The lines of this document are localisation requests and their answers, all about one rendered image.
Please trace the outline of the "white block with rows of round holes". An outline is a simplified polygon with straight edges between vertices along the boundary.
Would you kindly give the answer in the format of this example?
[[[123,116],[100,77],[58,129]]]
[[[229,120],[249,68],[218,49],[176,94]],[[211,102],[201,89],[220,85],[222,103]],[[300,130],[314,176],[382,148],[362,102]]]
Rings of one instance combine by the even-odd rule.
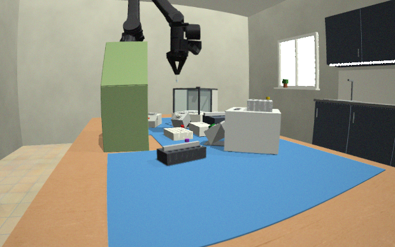
[[[148,127],[156,128],[162,124],[162,114],[148,113]]]

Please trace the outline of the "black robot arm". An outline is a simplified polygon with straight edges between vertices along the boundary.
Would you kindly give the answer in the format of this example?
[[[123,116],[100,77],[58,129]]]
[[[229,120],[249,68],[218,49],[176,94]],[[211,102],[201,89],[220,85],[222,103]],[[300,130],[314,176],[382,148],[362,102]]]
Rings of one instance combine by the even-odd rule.
[[[183,38],[180,39],[180,49],[189,50],[194,55],[198,55],[201,51],[201,41],[193,41],[192,39],[201,38],[200,25],[182,23],[184,22],[183,14],[174,8],[168,0],[152,1],[164,15],[171,27],[170,39]],[[120,42],[143,41],[145,39],[140,22],[140,0],[128,0],[127,20],[123,23],[123,29],[124,32],[122,33]],[[184,39],[184,32],[187,39]]]

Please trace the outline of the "blue bench mat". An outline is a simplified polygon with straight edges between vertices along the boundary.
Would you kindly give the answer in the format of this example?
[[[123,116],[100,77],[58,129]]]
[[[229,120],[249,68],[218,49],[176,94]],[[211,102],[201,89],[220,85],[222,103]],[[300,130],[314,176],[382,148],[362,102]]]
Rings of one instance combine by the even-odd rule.
[[[108,153],[108,247],[207,247],[318,206],[385,169],[280,139],[278,154],[206,147],[167,166],[157,151]]]

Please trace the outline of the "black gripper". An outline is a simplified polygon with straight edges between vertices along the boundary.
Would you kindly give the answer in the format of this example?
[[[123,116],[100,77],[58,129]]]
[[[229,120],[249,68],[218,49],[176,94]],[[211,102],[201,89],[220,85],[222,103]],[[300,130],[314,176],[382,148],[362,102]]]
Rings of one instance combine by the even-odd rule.
[[[180,74],[183,65],[185,64],[185,61],[187,60],[189,50],[180,50],[180,39],[183,38],[173,38],[170,40],[170,50],[168,53],[166,53],[166,58],[168,59],[168,62],[170,63],[174,74]],[[179,50],[176,50],[179,49]],[[178,52],[179,51],[179,52]],[[176,68],[176,63],[175,61],[178,61],[178,68]]]

